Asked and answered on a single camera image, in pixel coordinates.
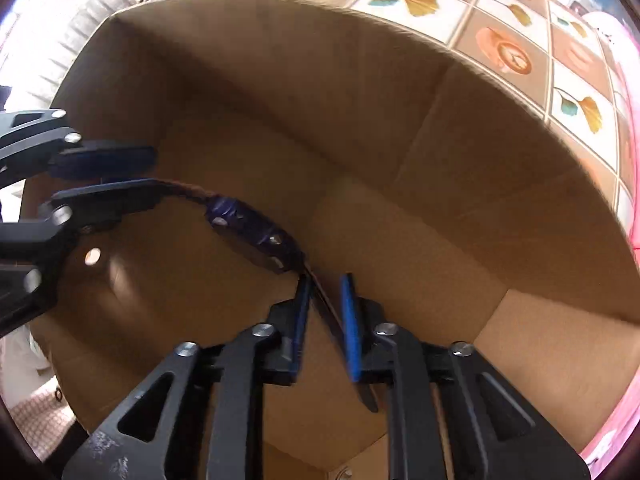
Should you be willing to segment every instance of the yellow leaf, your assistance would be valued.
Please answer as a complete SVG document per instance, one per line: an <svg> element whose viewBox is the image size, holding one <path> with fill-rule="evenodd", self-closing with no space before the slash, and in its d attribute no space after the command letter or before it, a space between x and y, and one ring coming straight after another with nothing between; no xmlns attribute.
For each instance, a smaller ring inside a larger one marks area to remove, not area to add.
<svg viewBox="0 0 640 480"><path fill-rule="evenodd" d="M574 29L576 30L576 32L578 34L580 34L583 38L587 37L587 31L584 30L584 27L578 23L578 22L571 22L571 24L574 26Z"/></svg>
<svg viewBox="0 0 640 480"><path fill-rule="evenodd" d="M412 16L426 16L433 14L440 8L437 0L404 0L406 8Z"/></svg>
<svg viewBox="0 0 640 480"><path fill-rule="evenodd" d="M516 19L523 24L525 27L529 27L531 25L531 17L527 14L527 11L524 10L521 6L516 4L511 4L509 10L513 13Z"/></svg>
<svg viewBox="0 0 640 480"><path fill-rule="evenodd" d="M600 114L600 109L596 101L587 96L582 101L578 101L578 104L580 108L582 108L584 117L587 119L591 133L597 134L602 127L602 115Z"/></svg>

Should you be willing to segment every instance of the ginkgo leaf pattern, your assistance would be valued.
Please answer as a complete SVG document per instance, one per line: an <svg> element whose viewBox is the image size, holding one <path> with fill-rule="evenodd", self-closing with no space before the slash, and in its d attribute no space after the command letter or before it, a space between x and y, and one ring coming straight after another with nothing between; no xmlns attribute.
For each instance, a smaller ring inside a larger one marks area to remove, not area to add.
<svg viewBox="0 0 640 480"><path fill-rule="evenodd" d="M400 0L370 0L369 5L375 7L388 7L395 5ZM428 14L434 14L439 8L437 0L404 0L406 8L409 14L419 18L420 16L427 16Z"/></svg>
<svg viewBox="0 0 640 480"><path fill-rule="evenodd" d="M569 25L571 25L575 29L575 31L578 34L580 34L580 36L582 38L586 38L587 37L587 31L585 30L585 28L580 23L578 23L578 22L568 22L567 20L563 20L559 16L556 16L556 20L563 27L568 27Z"/></svg>
<svg viewBox="0 0 640 480"><path fill-rule="evenodd" d="M521 6L517 4L507 5L505 3L499 2L498 0L491 0L496 4L500 4L511 11L511 13L515 16L516 20L520 22L524 27L529 27L531 25L531 16L527 14L527 11L524 10Z"/></svg>
<svg viewBox="0 0 640 480"><path fill-rule="evenodd" d="M584 30L584 27L577 22L571 22L572 27L576 30L578 34L580 34L583 38L587 37L587 31Z"/></svg>
<svg viewBox="0 0 640 480"><path fill-rule="evenodd" d="M602 129L602 114L600 113L598 104L592 97L587 96L584 99L576 99L569 94L569 92L557 86L554 87L554 90L560 94L560 98L562 99L560 109L563 114L575 116L578 113L578 107L580 107L591 133L597 134Z"/></svg>
<svg viewBox="0 0 640 480"><path fill-rule="evenodd" d="M513 15L522 25L524 25L525 27L529 27L529 25L531 25L531 17L521 6L511 4L510 6L508 6L508 9L513 13Z"/></svg>
<svg viewBox="0 0 640 480"><path fill-rule="evenodd" d="M589 129L595 134L602 128L602 114L596 101L593 98L587 96L583 100L578 101L580 108L584 113L584 117L587 119Z"/></svg>

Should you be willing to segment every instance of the pink object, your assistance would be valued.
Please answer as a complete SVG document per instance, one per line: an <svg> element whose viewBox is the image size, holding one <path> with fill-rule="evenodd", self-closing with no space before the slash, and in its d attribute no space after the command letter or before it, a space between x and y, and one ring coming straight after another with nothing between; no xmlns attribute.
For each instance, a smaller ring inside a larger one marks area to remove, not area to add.
<svg viewBox="0 0 640 480"><path fill-rule="evenodd" d="M609 39L609 47L616 61L621 83L626 86L630 105L629 129L634 146L636 189L640 182L640 46L631 33L613 16L606 12L590 12L583 16L591 27L599 30ZM640 264L640 193L634 198L634 223L629 233L629 241L634 248L636 261ZM593 437L580 454L589 465L594 479L609 465L625 445L636 425L640 422L640 370L629 384L622 399L615 407L600 431Z"/></svg>

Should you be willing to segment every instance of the cardboard box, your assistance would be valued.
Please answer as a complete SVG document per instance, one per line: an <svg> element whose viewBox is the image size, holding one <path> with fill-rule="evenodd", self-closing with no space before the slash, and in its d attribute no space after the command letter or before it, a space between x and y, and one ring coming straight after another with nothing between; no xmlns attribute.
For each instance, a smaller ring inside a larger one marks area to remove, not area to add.
<svg viewBox="0 0 640 480"><path fill-rule="evenodd" d="M156 0L102 24L52 107L263 211L334 299L351 271L422 340L475 342L578 451L638 369L640 280L605 200L542 119L427 40L301 1ZM23 216L59 186L28 181ZM295 279L168 199L85 238L32 329L93 431L175 344L228 341ZM299 382L266 389L267 478L357 468L373 445L382 479L385 431L312 314Z"/></svg>

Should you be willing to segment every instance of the metal screw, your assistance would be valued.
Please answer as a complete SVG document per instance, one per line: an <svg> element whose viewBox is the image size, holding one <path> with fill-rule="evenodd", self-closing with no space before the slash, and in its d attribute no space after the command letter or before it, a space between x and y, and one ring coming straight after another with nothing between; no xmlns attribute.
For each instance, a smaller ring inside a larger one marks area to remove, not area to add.
<svg viewBox="0 0 640 480"><path fill-rule="evenodd" d="M180 343L175 348L175 353L182 357L189 357L190 355L195 354L198 351L198 345L196 343L192 343L191 341L187 341L186 343Z"/></svg>
<svg viewBox="0 0 640 480"><path fill-rule="evenodd" d="M53 216L53 223L55 225L62 225L71 218L72 213L73 212L68 205L59 207L51 214L51 216Z"/></svg>
<svg viewBox="0 0 640 480"><path fill-rule="evenodd" d="M251 329L251 333L256 337L269 337L276 331L276 327L269 323L258 323Z"/></svg>
<svg viewBox="0 0 640 480"><path fill-rule="evenodd" d="M471 343L465 343L464 341L458 341L451 345L451 351L453 355L458 357L467 357L471 355L476 348Z"/></svg>
<svg viewBox="0 0 640 480"><path fill-rule="evenodd" d="M27 275L24 277L24 290L27 291L27 294L31 294L34 290L36 290L40 284L42 283L42 274L38 269L31 269L27 272Z"/></svg>
<svg viewBox="0 0 640 480"><path fill-rule="evenodd" d="M351 480L353 478L353 472L350 468L346 467L338 473L335 480Z"/></svg>
<svg viewBox="0 0 640 480"><path fill-rule="evenodd" d="M398 333L398 325L395 323L380 323L374 329L378 335L395 335Z"/></svg>
<svg viewBox="0 0 640 480"><path fill-rule="evenodd" d="M76 142L80 142L82 140L82 135L77 132L71 132L70 134L65 135L65 142L70 142L71 144L75 144Z"/></svg>

